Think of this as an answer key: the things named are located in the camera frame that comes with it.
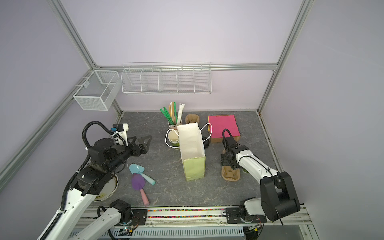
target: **wire basket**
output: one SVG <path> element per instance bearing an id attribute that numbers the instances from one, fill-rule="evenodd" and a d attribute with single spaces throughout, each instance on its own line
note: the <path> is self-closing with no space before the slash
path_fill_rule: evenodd
<path id="1" fill-rule="evenodd" d="M 123 93 L 127 95 L 210 94 L 212 91 L 211 69 L 207 63 L 130 65 L 121 73 L 121 84 Z"/>
<path id="2" fill-rule="evenodd" d="M 83 110 L 108 111 L 120 90 L 117 71 L 94 70 L 73 97 Z"/>

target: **bag handle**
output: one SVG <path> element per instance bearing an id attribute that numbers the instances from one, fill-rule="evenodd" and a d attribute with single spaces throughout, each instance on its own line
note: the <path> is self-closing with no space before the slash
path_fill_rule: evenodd
<path id="1" fill-rule="evenodd" d="M 168 129 L 168 131 L 167 131 L 167 133 L 166 133 L 166 144 L 167 144 L 167 146 L 168 146 L 168 147 L 171 147 L 171 148 L 180 148 L 180 147 L 172 147 L 172 146 L 169 146 L 169 145 L 168 145 L 168 143 L 167 143 L 167 136 L 168 136 L 168 133 L 169 133 L 170 130 L 175 131 L 175 133 L 180 137 L 180 135 L 176 132 L 176 130 L 174 130 L 174 129 L 172 129 L 172 128 Z"/>
<path id="2" fill-rule="evenodd" d="M 208 125 L 208 124 L 211 125 L 211 133 L 209 134 L 209 137 L 208 137 L 207 139 L 203 140 L 203 142 L 206 141 L 206 140 L 208 140 L 208 139 L 211 137 L 211 135 L 212 135 L 212 124 L 207 123 L 206 125 Z"/>

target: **pink napkin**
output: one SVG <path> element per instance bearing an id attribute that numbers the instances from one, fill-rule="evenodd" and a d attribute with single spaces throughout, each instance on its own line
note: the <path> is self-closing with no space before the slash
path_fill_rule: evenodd
<path id="1" fill-rule="evenodd" d="M 208 122 L 212 124 L 212 138 L 223 137 L 223 130 L 227 128 L 233 137 L 240 136 L 239 129 L 236 124 L 235 116 L 208 116 Z"/>

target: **gray marble tabletop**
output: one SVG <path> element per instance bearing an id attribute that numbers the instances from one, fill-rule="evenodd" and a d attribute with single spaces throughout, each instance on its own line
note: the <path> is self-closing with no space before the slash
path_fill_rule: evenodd
<path id="1" fill-rule="evenodd" d="M 187 114 L 200 116 L 200 128 L 208 122 L 208 115 L 234 114 L 241 133 L 239 143 L 249 147 L 264 163 L 276 169 L 256 112 L 185 112 L 183 122 Z M 220 155 L 224 149 L 222 143 L 210 143 L 205 149 L 205 177 L 187 182 L 180 151 L 169 148 L 164 142 L 169 127 L 161 112 L 126 112 L 120 122 L 128 123 L 129 137 L 152 135 L 149 152 L 130 157 L 127 167 L 118 173 L 119 187 L 116 192 L 105 201 L 93 202 L 90 207 L 109 206 L 116 199 L 124 200 L 133 207 L 144 206 L 140 191 L 131 186 L 132 174 L 128 169 L 131 163 L 145 167 L 144 173 L 156 180 L 155 185 L 146 182 L 144 187 L 150 206 L 238 205 L 244 199 L 260 197 L 260 185 L 250 174 L 240 171 L 237 182 L 223 179 L 220 166 Z M 202 135 L 209 136 L 207 127 Z"/>

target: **blue shovel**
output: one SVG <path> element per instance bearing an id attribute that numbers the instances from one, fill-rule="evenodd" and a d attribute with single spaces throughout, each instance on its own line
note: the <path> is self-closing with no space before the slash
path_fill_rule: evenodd
<path id="1" fill-rule="evenodd" d="M 131 165 L 129 165 L 129 170 L 131 171 L 132 174 L 134 173 L 140 174 L 145 180 L 147 180 L 147 182 L 149 182 L 152 185 L 155 185 L 156 181 L 143 173 L 145 170 L 143 166 L 132 163 Z"/>

